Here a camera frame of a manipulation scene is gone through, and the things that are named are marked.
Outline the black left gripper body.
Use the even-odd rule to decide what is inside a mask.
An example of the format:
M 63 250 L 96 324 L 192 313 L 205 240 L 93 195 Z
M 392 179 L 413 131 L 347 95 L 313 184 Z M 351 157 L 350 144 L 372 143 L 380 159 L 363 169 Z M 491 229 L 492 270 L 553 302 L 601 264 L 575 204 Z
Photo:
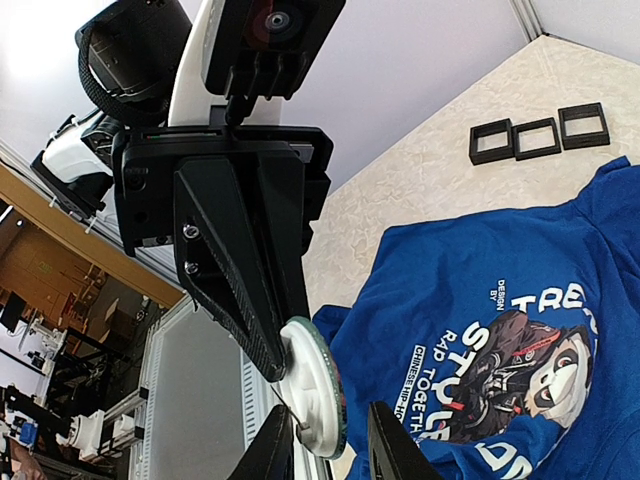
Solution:
M 173 243 L 173 172 L 190 158 L 248 155 L 276 146 L 290 150 L 304 166 L 302 251 L 313 237 L 331 180 L 326 170 L 334 150 L 317 127 L 244 125 L 239 127 L 140 128 L 119 132 L 113 141 L 114 198 L 124 251 Z

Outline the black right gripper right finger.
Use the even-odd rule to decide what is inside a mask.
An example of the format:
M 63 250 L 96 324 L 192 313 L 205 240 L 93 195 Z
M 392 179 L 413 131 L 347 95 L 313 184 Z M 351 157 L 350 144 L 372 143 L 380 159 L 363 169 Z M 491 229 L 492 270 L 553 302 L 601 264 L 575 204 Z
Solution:
M 383 401 L 369 405 L 368 449 L 371 479 L 442 479 Z

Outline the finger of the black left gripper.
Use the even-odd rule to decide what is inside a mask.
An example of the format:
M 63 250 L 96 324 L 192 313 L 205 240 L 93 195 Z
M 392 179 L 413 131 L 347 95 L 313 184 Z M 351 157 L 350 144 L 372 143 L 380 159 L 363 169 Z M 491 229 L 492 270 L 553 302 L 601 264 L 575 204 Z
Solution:
M 308 302 L 301 257 L 304 166 L 292 152 L 209 155 L 182 161 L 173 174 L 188 174 L 211 193 L 233 187 L 241 196 L 258 249 L 277 329 L 305 315 Z
M 284 377 L 284 347 L 274 301 L 241 196 L 221 195 L 188 174 L 174 176 L 174 253 L 182 286 L 269 382 Z

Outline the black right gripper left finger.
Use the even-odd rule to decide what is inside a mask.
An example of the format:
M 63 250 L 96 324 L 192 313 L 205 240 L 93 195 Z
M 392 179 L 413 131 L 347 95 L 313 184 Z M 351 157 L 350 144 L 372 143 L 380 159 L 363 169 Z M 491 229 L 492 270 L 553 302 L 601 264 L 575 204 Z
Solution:
M 280 404 L 272 408 L 228 480 L 286 479 L 293 479 L 293 420 Z

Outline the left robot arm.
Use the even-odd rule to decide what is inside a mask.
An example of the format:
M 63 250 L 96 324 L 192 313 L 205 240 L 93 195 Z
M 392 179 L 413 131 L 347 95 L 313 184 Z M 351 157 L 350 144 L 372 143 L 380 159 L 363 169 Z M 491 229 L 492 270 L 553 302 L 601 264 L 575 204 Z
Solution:
M 94 104 L 32 168 L 82 221 L 112 194 L 122 247 L 171 246 L 179 281 L 264 378 L 293 367 L 285 325 L 309 313 L 302 258 L 323 208 L 331 139 L 260 124 L 301 87 L 340 1 L 117 1 L 75 35 Z

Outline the blue printed t-shirt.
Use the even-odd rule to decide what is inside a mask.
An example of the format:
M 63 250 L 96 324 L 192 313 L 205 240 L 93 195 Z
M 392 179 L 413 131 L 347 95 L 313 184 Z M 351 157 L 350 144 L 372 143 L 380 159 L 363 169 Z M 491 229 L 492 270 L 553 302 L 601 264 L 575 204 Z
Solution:
M 639 169 L 558 206 L 396 226 L 314 323 L 344 386 L 352 479 L 382 401 L 447 479 L 639 475 Z

